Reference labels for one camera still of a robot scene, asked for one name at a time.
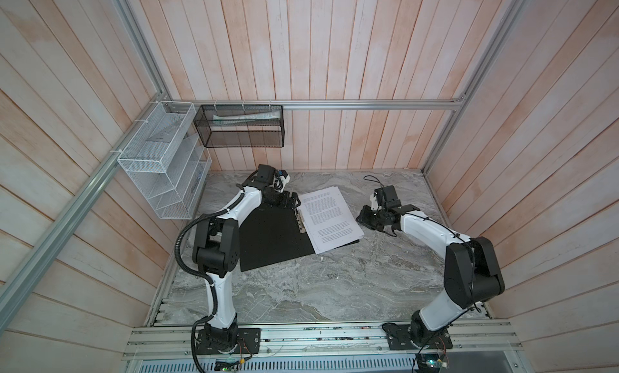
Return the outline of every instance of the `paper stack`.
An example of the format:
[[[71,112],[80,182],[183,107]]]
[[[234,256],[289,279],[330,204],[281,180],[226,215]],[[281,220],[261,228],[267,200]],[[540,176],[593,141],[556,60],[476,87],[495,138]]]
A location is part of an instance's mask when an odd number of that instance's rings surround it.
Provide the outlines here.
[[[341,247],[363,237],[337,186],[299,195],[303,225],[315,253]]]

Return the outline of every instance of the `wall-mounted organizer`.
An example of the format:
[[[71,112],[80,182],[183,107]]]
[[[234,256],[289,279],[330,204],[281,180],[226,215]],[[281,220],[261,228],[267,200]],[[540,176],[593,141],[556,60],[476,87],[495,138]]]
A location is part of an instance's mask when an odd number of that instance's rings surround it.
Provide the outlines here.
[[[204,104],[194,120],[206,147],[283,147],[283,107]]]
[[[118,158],[159,218],[192,218],[211,167],[198,134],[183,138],[195,115],[192,103],[160,102]]]

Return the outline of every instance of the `gray marble surface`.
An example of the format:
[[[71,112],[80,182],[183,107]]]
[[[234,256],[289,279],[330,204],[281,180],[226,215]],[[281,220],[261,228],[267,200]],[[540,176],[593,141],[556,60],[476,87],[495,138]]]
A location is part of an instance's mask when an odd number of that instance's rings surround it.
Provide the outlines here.
[[[199,213],[223,207],[236,194],[235,183],[242,182],[247,174],[209,174]],[[286,189],[303,194],[337,186],[356,217],[378,187],[363,180],[367,174],[385,185],[395,185],[402,203],[411,203],[442,221],[417,171],[291,172]],[[442,290],[442,259],[401,232],[391,238],[362,229],[365,236],[358,244],[243,273],[237,266],[232,286],[239,322],[410,320],[415,310]],[[182,257],[194,267],[192,242],[190,234]],[[159,322],[189,324],[207,312],[204,280],[178,270]]]

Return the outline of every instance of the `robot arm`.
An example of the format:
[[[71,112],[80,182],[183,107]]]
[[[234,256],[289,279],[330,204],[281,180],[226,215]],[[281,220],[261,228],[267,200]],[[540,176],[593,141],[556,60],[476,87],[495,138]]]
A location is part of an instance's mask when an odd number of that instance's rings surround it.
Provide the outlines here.
[[[216,315],[207,322],[205,329],[217,350],[236,346],[238,326],[232,302],[231,272],[241,251],[239,228],[262,202],[280,208],[298,207],[297,194],[283,190],[289,181],[290,176],[285,171],[259,165],[258,170],[239,185],[241,190],[223,208],[225,213],[197,223],[192,260],[198,270],[213,281],[215,299],[212,289],[207,289],[207,294],[209,307],[215,308]]]
[[[402,205],[393,186],[381,187],[370,197],[357,221],[371,230],[386,226],[428,245],[445,260],[443,291],[411,319],[411,340],[422,347],[476,302],[485,302],[505,290],[492,243],[471,238],[432,220],[413,205]]]

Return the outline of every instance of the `wooden plank wall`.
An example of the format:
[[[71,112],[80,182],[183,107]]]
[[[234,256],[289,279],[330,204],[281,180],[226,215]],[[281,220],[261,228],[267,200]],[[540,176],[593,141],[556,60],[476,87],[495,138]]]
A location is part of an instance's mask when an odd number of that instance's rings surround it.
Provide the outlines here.
[[[532,0],[429,172],[538,372],[619,370],[618,6]]]
[[[156,89],[111,0],[0,0],[0,283]],[[0,370],[110,372],[178,227],[120,172],[0,338]]]
[[[460,96],[511,0],[129,0],[176,99]],[[445,111],[295,111],[213,169],[421,168]]]

